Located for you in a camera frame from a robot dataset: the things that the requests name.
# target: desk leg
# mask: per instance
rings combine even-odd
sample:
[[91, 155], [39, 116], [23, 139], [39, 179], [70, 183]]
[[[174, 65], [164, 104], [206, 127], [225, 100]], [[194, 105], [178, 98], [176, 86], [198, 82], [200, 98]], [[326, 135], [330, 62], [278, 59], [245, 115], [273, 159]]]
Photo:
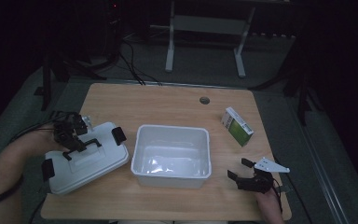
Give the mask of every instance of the desk leg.
[[174, 32], [174, 2], [171, 1], [171, 18], [170, 18], [170, 44], [168, 46], [168, 53], [167, 53], [167, 62], [165, 63], [165, 71], [171, 72], [173, 68], [173, 54], [175, 45], [173, 44], [173, 32]]
[[250, 12], [249, 17], [248, 17], [248, 21], [243, 26], [241, 42], [234, 49], [234, 57], [235, 57], [235, 62], [237, 64], [237, 70], [238, 70], [238, 76], [239, 77], [245, 77], [245, 69], [243, 67], [243, 60], [242, 60], [241, 53], [242, 53], [243, 45], [245, 44], [246, 37], [247, 37], [247, 35], [249, 33], [249, 28], [251, 27], [251, 22], [252, 22], [254, 14], [255, 14], [255, 8], [252, 7], [251, 12]]

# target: black strap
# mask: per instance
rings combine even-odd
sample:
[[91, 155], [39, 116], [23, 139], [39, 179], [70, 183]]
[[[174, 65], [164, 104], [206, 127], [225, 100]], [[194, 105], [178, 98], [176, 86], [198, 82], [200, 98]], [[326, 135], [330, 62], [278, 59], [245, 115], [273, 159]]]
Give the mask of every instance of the black strap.
[[20, 188], [23, 179], [24, 179], [24, 177], [21, 176], [19, 181], [17, 181], [17, 183], [11, 189], [8, 189], [7, 191], [1, 193], [0, 194], [0, 202], [2, 202], [4, 199], [8, 198], [10, 195], [12, 195], [14, 192], [16, 192], [17, 189]]

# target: gray floor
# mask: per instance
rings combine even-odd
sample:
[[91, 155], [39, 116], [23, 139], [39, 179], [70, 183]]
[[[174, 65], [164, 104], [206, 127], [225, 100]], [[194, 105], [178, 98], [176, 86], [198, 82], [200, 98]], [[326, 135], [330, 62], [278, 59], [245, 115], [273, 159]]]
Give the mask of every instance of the gray floor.
[[[238, 78], [234, 62], [233, 41], [216, 45], [213, 41], [188, 41], [186, 34], [177, 36], [173, 71], [164, 71], [167, 43], [165, 33], [156, 33], [149, 43], [132, 35], [126, 40], [134, 49], [134, 65], [163, 85], [202, 85], [218, 88], [246, 89], [276, 75], [293, 39], [252, 36], [242, 54], [246, 77]], [[131, 51], [122, 46], [129, 60]], [[122, 60], [117, 66], [99, 71], [106, 82], [133, 82]], [[53, 100], [47, 111], [40, 111], [42, 99], [34, 96], [41, 85], [41, 70], [32, 74], [14, 96], [0, 118], [0, 151], [9, 138], [21, 129], [44, 120], [51, 110], [79, 111], [88, 87], [94, 80], [76, 76], [68, 83], [53, 81]], [[263, 91], [254, 91], [272, 151], [278, 161], [290, 167], [282, 175], [284, 189], [293, 216], [287, 223], [358, 223], [358, 177], [344, 146], [323, 111], [313, 108], [306, 114], [307, 126], [296, 117], [297, 99], [282, 94], [284, 81]], [[24, 222], [48, 191], [43, 184], [40, 164], [35, 158], [26, 166], [23, 186]], [[34, 223], [106, 223], [106, 221], [45, 220], [36, 214]]]

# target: container lid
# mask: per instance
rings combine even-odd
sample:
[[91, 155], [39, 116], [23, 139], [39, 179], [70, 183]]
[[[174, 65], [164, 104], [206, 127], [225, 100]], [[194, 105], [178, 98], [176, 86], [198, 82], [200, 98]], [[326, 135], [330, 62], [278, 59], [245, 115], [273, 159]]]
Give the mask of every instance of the container lid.
[[46, 154], [46, 159], [52, 159], [55, 173], [48, 181], [52, 193], [69, 193], [127, 163], [129, 153], [123, 144], [116, 144], [111, 133], [114, 128], [114, 123], [106, 122], [78, 136], [83, 142], [96, 138], [102, 146], [91, 144], [82, 152], [72, 152], [70, 161], [60, 151]]

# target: wooden tabletop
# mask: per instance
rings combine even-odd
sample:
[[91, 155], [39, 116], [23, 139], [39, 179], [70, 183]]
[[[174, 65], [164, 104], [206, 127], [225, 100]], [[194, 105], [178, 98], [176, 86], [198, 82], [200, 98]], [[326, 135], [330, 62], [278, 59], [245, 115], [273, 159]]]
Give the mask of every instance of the wooden tabletop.
[[[204, 105], [201, 97], [208, 97]], [[241, 147], [222, 125], [232, 106], [255, 131]], [[132, 158], [136, 134], [143, 124], [205, 128], [210, 135], [212, 175], [200, 189], [165, 189], [140, 186], [131, 172], [131, 160], [64, 196], [49, 194], [44, 218], [141, 220], [261, 220], [255, 196], [239, 190], [227, 170], [253, 177], [241, 158], [273, 161], [269, 140], [250, 91], [177, 86], [93, 84], [80, 111], [94, 126], [107, 121], [121, 127]], [[291, 217], [282, 194], [283, 218]]]

